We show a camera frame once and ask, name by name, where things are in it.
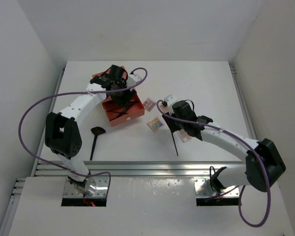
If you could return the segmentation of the four-pan brown eyeshadow palette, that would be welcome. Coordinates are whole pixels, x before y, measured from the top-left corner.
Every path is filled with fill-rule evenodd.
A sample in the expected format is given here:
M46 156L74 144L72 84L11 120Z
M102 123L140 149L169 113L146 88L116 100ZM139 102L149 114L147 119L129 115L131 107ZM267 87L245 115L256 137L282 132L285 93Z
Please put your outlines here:
M168 113L168 105L167 105L167 102L163 101L161 102L161 105L160 105L160 109L164 112L164 113Z

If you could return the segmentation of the thin black makeup brush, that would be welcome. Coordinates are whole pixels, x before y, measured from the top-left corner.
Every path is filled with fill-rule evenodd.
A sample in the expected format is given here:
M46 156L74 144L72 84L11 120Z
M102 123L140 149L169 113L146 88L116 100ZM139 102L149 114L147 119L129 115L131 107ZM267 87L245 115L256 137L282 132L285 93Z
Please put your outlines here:
M171 131L171 137L172 137L173 144L174 144L174 147L175 147L176 155L177 155L177 157L179 157L179 153L178 153L178 150L177 150L176 141L175 141L175 138L174 138L174 133L172 131Z

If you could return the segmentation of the black blush brush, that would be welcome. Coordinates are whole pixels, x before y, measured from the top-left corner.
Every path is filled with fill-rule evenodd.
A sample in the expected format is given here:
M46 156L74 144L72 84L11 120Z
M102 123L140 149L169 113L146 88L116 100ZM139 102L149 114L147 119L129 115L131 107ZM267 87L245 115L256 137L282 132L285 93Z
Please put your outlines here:
M130 105L128 105L128 106L126 106L126 108L127 108L127 112L130 110L130 108L132 108L133 106L135 105L135 103L131 103Z

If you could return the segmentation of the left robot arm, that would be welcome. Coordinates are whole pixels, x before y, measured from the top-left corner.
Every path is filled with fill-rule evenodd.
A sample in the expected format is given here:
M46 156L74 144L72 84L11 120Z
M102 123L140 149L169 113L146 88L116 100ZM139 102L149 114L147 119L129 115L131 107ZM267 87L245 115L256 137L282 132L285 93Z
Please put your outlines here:
M82 138L79 126L86 116L107 97L120 106L136 95L134 86L141 77L120 66L112 65L108 70L95 75L83 94L58 113L50 112L46 117L45 145L56 154L68 169L68 180L84 195L91 191L90 171L80 157Z

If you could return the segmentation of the nine-pan warm eyeshadow palette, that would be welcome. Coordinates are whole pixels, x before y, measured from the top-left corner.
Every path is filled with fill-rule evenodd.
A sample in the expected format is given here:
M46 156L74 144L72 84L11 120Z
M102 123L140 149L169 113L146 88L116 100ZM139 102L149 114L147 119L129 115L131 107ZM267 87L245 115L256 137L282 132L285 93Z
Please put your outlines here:
M156 106L156 102L154 100L152 100L151 98L147 98L144 102L143 102L143 107L145 110L147 110L148 112L150 112L154 107Z

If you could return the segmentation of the thin black liner brush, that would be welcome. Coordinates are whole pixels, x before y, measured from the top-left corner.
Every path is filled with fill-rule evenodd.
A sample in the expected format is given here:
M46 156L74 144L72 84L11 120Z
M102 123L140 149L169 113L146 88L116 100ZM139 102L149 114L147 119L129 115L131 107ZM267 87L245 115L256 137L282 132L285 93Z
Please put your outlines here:
M117 117L121 117L123 115L127 115L128 112L119 112L119 111L107 111L107 114L110 114L111 116L117 116Z

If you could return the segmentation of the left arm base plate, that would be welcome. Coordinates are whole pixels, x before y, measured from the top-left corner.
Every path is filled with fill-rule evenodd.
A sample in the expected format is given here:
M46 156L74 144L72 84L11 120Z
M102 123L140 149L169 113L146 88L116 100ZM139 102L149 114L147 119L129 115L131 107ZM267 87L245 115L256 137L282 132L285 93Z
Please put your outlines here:
M77 186L67 180L64 185L63 197L68 199L82 198L105 198L107 196L109 179L107 177L93 177L87 179L85 186Z

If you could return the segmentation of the black fan makeup brush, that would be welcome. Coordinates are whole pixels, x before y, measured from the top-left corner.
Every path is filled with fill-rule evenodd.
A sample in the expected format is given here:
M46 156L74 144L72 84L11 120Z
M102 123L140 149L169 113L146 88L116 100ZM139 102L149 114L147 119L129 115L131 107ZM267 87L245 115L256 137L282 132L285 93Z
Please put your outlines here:
M90 159L89 159L90 161L93 160L94 150L95 150L96 141L97 141L98 136L105 134L106 130L102 127L97 126L97 127L93 127L91 129L91 132L94 135L94 139L93 139L93 143L92 143L92 147L91 147L91 153L90 153Z

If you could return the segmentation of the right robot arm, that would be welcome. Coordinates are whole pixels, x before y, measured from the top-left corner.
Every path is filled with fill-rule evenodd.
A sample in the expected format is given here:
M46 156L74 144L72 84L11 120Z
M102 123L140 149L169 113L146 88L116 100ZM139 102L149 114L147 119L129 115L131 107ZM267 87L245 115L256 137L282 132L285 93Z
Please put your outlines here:
M274 142L242 137L223 129L213 119L197 116L194 105L169 95L162 101L168 112L162 114L171 133L183 130L190 137L218 146L240 159L244 168L222 167L207 181L210 192L220 193L232 185L251 185L266 192L286 171Z

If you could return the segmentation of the thin black eyeliner brush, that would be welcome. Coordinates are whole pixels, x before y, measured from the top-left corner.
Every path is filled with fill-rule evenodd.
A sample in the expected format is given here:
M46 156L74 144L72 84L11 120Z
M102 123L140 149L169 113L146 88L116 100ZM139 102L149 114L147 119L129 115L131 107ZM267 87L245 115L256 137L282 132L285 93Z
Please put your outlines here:
M127 112L127 108L126 107L114 107L110 111L119 111L119 112L125 111L125 112Z

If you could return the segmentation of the orange drawer box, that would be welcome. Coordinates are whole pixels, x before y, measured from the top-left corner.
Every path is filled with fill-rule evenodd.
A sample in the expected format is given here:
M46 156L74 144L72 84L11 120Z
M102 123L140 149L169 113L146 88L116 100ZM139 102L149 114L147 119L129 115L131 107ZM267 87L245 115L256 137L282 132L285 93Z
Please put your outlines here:
M109 84L119 84L123 83L126 84L126 79L128 75L126 70L123 67L112 65L106 71L102 72L101 74L93 76L90 80L91 84L98 84L103 89L106 90Z

